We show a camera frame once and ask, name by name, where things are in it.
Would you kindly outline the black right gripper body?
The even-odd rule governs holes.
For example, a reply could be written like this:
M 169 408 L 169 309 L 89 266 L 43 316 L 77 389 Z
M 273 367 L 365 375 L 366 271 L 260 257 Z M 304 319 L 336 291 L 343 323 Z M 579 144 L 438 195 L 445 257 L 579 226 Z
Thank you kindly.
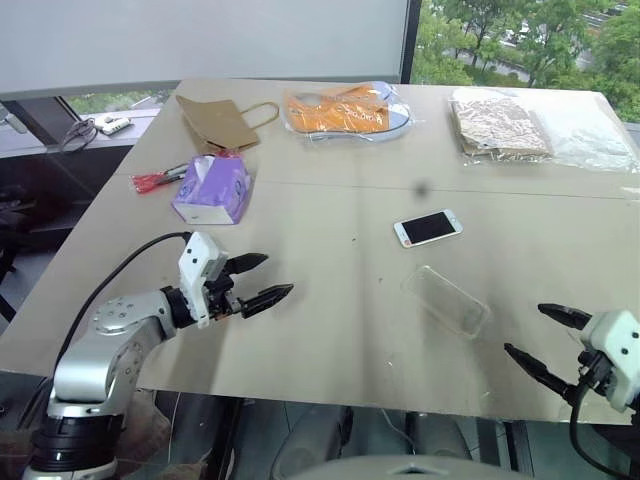
M 584 350 L 578 356 L 579 379 L 575 395 L 585 394 L 589 389 L 600 396 L 606 396 L 612 378 L 613 364 L 599 350 Z

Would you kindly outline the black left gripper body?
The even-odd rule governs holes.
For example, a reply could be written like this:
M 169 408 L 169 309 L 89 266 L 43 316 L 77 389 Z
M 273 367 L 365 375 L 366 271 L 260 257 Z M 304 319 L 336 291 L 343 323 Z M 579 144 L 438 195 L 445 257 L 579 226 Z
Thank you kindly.
M 243 312 L 244 303 L 233 293 L 233 288 L 234 281 L 225 269 L 215 279 L 205 281 L 204 294 L 210 319 L 220 320 Z

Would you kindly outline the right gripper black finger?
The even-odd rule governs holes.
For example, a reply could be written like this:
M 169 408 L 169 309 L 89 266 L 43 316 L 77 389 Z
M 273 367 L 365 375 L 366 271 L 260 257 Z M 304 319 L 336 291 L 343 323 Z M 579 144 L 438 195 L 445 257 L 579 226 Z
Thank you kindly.
M 536 382 L 558 394 L 569 405 L 575 403 L 575 385 L 569 384 L 557 375 L 551 373 L 543 362 L 511 343 L 505 343 L 504 350 L 511 359 Z
M 576 330 L 583 330 L 592 315 L 580 309 L 556 303 L 540 303 L 538 311 L 554 321 Z

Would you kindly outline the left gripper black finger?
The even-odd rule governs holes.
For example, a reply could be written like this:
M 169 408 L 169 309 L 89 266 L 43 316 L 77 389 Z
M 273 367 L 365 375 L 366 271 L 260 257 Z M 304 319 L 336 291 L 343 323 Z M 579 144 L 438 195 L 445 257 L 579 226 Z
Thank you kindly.
M 242 317 L 247 319 L 272 308 L 283 300 L 293 288 L 293 284 L 274 285 L 260 291 L 256 296 L 248 300 L 241 300 L 240 313 Z
M 262 253 L 246 253 L 226 261 L 226 272 L 229 275 L 238 275 L 250 271 L 269 259 Z

